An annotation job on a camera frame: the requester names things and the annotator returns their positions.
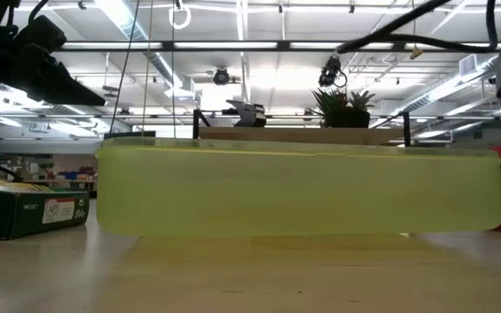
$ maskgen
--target table surface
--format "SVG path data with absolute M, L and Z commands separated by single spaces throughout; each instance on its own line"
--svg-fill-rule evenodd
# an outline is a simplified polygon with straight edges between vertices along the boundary
M 501 233 L 0 242 L 0 312 L 154 311 L 501 313 Z

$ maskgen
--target ceiling pipe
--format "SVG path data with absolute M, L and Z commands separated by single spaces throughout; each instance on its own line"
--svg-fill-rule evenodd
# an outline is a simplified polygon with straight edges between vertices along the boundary
M 132 27 L 134 27 L 132 41 L 148 41 L 149 37 L 144 28 L 137 21 L 134 23 L 134 10 L 132 3 L 125 0 L 94 0 L 102 12 L 121 30 L 127 39 L 130 39 Z M 183 86 L 183 81 L 173 72 L 171 66 L 157 52 L 142 52 L 150 63 L 156 68 L 157 72 L 164 78 L 165 82 L 172 87 Z
M 439 29 L 441 29 L 444 25 L 446 25 L 450 20 L 457 15 L 460 11 L 462 11 L 465 6 L 469 3 L 470 0 L 464 0 L 462 3 L 458 4 L 448 15 L 443 19 L 436 27 L 431 31 L 431 35 L 434 35 Z

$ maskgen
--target green plant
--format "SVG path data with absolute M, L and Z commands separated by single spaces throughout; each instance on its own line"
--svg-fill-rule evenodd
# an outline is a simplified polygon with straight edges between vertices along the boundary
M 351 92 L 352 99 L 349 99 L 349 102 L 353 106 L 355 110 L 363 110 L 366 111 L 368 108 L 374 108 L 374 105 L 367 104 L 376 94 L 369 95 L 368 91 L 365 91 L 364 94 L 360 94 L 358 92 Z
M 318 89 L 318 91 L 312 91 L 312 94 L 317 99 L 317 107 L 322 112 L 318 114 L 323 117 L 351 110 L 351 107 L 347 106 L 347 95 L 340 90 L 323 91 Z
M 368 91 L 363 95 L 351 92 L 353 99 L 348 99 L 347 95 L 340 90 L 312 91 L 317 100 L 317 107 L 320 112 L 315 112 L 324 117 L 320 123 L 322 127 L 342 127 L 342 128 L 367 128 L 371 115 L 367 104 L 374 95 L 368 95 Z

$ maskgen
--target ceiling duct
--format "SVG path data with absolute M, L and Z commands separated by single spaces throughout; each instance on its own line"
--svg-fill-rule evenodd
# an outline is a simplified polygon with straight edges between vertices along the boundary
M 130 39 L 132 27 L 132 41 L 148 41 L 150 40 L 144 28 L 139 22 L 134 23 L 134 11 L 130 1 L 125 0 L 95 0 L 97 6 L 102 12 L 121 30 L 127 39 Z M 156 68 L 157 72 L 164 78 L 164 81 L 172 88 L 192 91 L 190 83 L 184 83 L 179 76 L 173 72 L 173 69 L 167 61 L 157 52 L 143 52 L 144 56 L 150 60 L 150 63 Z
M 454 71 L 432 84 L 423 92 L 406 98 L 399 108 L 391 114 L 396 115 L 399 112 L 411 112 L 469 86 L 469 83 L 472 81 L 490 78 L 490 76 L 494 75 L 498 62 L 497 56 L 486 58 L 483 62 L 478 62 L 477 60 L 480 61 L 481 58 L 468 56 L 459 61 L 463 65 L 462 71 L 464 75 L 461 75 L 459 70 Z

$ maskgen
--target yellow translucent container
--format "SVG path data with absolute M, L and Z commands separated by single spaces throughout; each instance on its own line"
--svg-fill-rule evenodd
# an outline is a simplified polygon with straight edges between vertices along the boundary
M 493 151 L 114 138 L 97 152 L 97 218 L 139 236 L 488 230 Z

